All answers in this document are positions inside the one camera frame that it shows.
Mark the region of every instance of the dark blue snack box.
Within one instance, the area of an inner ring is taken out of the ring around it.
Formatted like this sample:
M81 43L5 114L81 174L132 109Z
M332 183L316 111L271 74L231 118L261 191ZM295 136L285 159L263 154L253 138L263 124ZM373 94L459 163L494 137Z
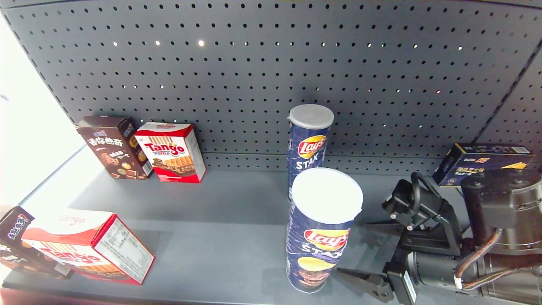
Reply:
M534 154L520 145L455 143L433 173L439 186L460 187L463 178L488 169L523 169Z

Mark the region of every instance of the lay's logo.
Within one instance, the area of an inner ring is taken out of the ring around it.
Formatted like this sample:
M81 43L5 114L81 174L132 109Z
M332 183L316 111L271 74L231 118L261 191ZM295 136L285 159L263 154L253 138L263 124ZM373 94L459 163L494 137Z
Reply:
M304 159L310 159L315 152L324 146L326 136L316 135L301 141L298 146L298 154Z
M346 245L348 240L348 230L319 230L310 229L305 230L305 239L315 245L316 247L327 250L335 251L341 249Z

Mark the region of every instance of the product packaging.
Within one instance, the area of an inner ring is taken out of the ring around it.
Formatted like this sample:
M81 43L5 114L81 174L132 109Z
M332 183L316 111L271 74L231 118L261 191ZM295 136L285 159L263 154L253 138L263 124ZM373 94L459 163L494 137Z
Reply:
M333 112L328 108L306 104L290 110L290 139L288 141L288 199L292 200L292 183L300 172L324 164L327 134L333 124Z
M200 183L205 164L191 124L149 122L135 133L162 182Z
M9 210L0 220L0 263L8 268L30 275L46 275L69 279L73 271L51 259L21 240L24 231L34 221L20 206Z
M90 279L141 285L154 262L111 212L63 209L29 225L22 240Z
M286 273L295 289L315 293L324 286L362 203L357 182L338 170L312 168L295 178L286 235Z
M152 171L151 162L136 141L131 118L86 116L76 128L111 177L148 178Z
M460 187L463 178L489 169L523 169L534 154L520 145L455 143L433 173L439 186Z

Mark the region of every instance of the red and white box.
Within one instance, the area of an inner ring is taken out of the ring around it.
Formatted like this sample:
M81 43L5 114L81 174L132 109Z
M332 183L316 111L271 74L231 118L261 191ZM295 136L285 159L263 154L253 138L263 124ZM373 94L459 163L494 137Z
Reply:
M141 285L154 255L111 212L64 209L34 220L21 238L81 275Z
M201 182L205 164L193 125L148 122L135 138L160 181Z

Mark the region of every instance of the brown snack box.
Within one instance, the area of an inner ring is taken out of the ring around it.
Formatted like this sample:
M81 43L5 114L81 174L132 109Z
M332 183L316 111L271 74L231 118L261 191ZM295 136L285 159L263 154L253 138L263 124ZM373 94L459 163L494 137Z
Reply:
M34 217L20 206L15 206L2 217L0 263L25 274L69 279L73 274L69 267L45 256L21 240L23 232L33 220Z
M115 179L147 179L152 171L130 117L86 116L77 132Z

